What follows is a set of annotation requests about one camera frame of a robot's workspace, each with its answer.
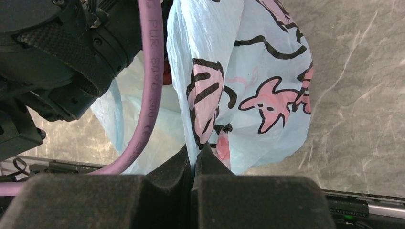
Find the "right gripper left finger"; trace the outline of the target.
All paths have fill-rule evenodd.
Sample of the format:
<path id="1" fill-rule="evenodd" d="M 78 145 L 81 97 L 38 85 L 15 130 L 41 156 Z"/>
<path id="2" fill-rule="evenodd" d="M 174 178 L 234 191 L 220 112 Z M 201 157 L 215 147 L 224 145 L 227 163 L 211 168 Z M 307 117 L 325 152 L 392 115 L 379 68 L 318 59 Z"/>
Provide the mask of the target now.
<path id="1" fill-rule="evenodd" d="M 3 229 L 179 229 L 190 163 L 183 147 L 147 175 L 38 175 L 13 199 Z"/>

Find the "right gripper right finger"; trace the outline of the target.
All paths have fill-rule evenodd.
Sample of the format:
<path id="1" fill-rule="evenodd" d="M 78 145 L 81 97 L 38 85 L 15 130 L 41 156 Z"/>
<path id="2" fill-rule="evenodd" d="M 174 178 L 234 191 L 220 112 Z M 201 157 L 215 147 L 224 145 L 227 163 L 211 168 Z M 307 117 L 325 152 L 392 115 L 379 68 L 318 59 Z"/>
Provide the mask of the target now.
<path id="1" fill-rule="evenodd" d="M 237 176 L 206 144 L 195 164 L 192 229 L 333 229 L 326 198 L 307 177 Z"/>

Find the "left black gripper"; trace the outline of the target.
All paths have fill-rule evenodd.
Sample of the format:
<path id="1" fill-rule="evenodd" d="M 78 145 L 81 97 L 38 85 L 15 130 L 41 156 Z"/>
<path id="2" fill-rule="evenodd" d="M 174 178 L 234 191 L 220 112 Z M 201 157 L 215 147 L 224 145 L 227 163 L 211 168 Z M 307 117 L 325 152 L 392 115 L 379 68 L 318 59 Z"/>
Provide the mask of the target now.
<path id="1" fill-rule="evenodd" d="M 42 118 L 79 119 L 142 49 L 136 0 L 56 0 L 60 14 L 16 39 L 40 51 L 68 76 L 17 96 Z"/>

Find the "light blue plastic bag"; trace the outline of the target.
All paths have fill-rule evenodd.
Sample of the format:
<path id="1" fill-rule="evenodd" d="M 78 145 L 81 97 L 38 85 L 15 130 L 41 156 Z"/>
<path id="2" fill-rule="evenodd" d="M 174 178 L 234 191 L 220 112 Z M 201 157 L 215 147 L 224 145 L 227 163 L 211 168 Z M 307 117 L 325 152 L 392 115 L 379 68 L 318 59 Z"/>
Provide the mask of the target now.
<path id="1" fill-rule="evenodd" d="M 101 174 L 147 174 L 204 144 L 233 173 L 282 161 L 305 142 L 313 62 L 278 0 L 176 0 L 166 26 L 170 85 L 142 99 L 143 52 L 91 107 L 119 158 Z"/>

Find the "dark fake grapes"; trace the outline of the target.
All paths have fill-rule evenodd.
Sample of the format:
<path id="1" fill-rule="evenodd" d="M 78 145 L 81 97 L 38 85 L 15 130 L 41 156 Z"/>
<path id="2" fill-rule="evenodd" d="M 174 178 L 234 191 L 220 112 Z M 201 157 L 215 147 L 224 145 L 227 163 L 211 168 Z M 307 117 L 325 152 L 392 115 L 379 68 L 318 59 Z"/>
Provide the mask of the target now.
<path id="1" fill-rule="evenodd" d="M 171 77 L 171 69 L 165 69 L 163 72 L 163 85 L 171 85 L 172 84 L 172 77 Z"/>

